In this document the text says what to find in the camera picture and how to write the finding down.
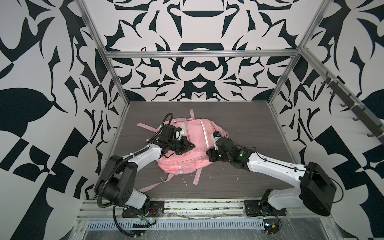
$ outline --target wooden table surface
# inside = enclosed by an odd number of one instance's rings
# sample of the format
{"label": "wooden table surface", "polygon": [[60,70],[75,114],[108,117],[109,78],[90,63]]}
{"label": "wooden table surface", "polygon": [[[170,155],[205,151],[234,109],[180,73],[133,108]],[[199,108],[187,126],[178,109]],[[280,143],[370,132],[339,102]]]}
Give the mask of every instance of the wooden table surface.
{"label": "wooden table surface", "polygon": [[[136,126],[141,122],[158,127],[167,113],[188,118],[193,109],[196,118],[207,118],[229,132],[230,138],[245,147],[275,159],[292,162],[272,114],[263,101],[256,102],[131,102],[116,145],[119,156],[145,146],[153,132]],[[168,174],[154,161],[137,173],[135,188],[140,189],[167,179]],[[195,173],[174,176],[147,192],[152,199],[243,198],[261,197],[266,189],[285,189],[288,183],[267,175],[236,169],[226,162],[214,162],[203,168],[198,185]]]}

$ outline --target backpack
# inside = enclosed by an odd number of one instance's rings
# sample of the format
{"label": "backpack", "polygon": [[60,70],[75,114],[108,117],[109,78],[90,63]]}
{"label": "backpack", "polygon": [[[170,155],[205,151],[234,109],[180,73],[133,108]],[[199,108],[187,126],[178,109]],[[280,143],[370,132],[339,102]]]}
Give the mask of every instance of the backpack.
{"label": "backpack", "polygon": [[[217,126],[214,122],[202,118],[196,119],[194,111],[190,110],[190,118],[176,118],[172,119],[171,125],[180,127],[184,130],[184,136],[193,143],[196,147],[182,155],[172,155],[169,158],[162,156],[157,160],[159,167],[164,172],[169,173],[168,178],[163,182],[168,182],[173,176],[179,174],[189,174],[196,171],[193,184],[197,185],[199,182],[201,170],[203,167],[210,165],[212,162],[208,160],[206,151],[214,147],[211,135],[218,131],[222,136],[229,137],[228,132],[225,132],[221,127]],[[137,126],[148,129],[152,132],[157,132],[157,129],[143,123],[138,123]],[[169,151],[166,155],[171,155],[173,152]],[[156,187],[162,182],[153,184],[151,186],[139,189],[140,192],[146,192]]]}

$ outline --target backpack strap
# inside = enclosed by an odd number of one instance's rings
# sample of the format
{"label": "backpack strap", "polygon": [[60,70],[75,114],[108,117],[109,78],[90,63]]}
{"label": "backpack strap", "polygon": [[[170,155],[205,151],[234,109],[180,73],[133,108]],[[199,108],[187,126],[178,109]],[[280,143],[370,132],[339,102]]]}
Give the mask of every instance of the backpack strap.
{"label": "backpack strap", "polygon": [[195,118],[195,113],[193,112],[193,109],[189,110],[189,113],[191,114],[191,118]]}
{"label": "backpack strap", "polygon": [[197,185],[199,183],[200,175],[202,168],[196,170],[195,179],[193,180],[193,184]]}
{"label": "backpack strap", "polygon": [[[167,180],[165,181],[162,181],[162,182],[168,182],[174,175],[172,173],[168,174],[168,177],[167,177]],[[140,192],[146,192],[146,191],[149,191],[151,189],[153,189],[154,187],[156,187],[157,185],[159,185],[160,183],[162,182],[158,182],[158,183],[155,183],[151,186],[148,186],[148,187],[143,187],[142,189],[139,189]]]}
{"label": "backpack strap", "polygon": [[157,132],[157,129],[156,128],[154,128],[154,127],[151,127],[151,126],[148,126],[148,125],[146,125],[146,124],[144,124],[144,123],[138,123],[137,124],[137,126],[139,126],[139,127],[142,127],[142,128],[145,128],[145,129],[148,129],[149,131],[152,131],[152,132]]}

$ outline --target patterned wallpaper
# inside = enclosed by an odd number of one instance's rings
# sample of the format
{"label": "patterned wallpaper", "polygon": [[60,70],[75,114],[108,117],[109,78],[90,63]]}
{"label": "patterned wallpaper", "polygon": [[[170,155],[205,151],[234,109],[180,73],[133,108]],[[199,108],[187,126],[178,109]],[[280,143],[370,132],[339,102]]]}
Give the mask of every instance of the patterned wallpaper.
{"label": "patterned wallpaper", "polygon": [[[309,50],[383,119],[384,3],[335,0]],[[318,163],[344,189],[331,214],[349,237],[384,237],[384,145],[301,58],[273,106],[296,159]],[[336,192],[335,201],[341,198]]]}
{"label": "patterned wallpaper", "polygon": [[296,48],[321,0],[85,0],[110,51]]}
{"label": "patterned wallpaper", "polygon": [[130,101],[268,100],[289,60],[134,58],[112,64]]}
{"label": "patterned wallpaper", "polygon": [[0,239],[67,239],[124,102],[73,0],[0,2]]}

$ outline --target black mounting plate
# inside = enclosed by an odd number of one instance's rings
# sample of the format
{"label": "black mounting plate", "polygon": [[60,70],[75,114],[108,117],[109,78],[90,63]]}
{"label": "black mounting plate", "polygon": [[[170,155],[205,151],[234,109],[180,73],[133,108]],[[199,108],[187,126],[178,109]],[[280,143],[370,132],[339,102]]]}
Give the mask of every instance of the black mounting plate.
{"label": "black mounting plate", "polygon": [[[149,210],[149,214],[146,217],[156,217],[158,214],[158,211],[161,211],[161,213],[164,213],[164,201],[150,201],[149,202],[149,208],[152,208]],[[136,215],[136,208],[128,207],[126,210],[122,211],[122,217],[125,218],[131,218],[131,217],[137,217]]]}
{"label": "black mounting plate", "polygon": [[[244,200],[245,206],[245,214],[249,217],[257,217],[257,216],[275,216],[276,213],[264,214],[261,209],[261,205],[259,205],[260,200]],[[286,209],[277,210],[279,216],[285,216]]]}

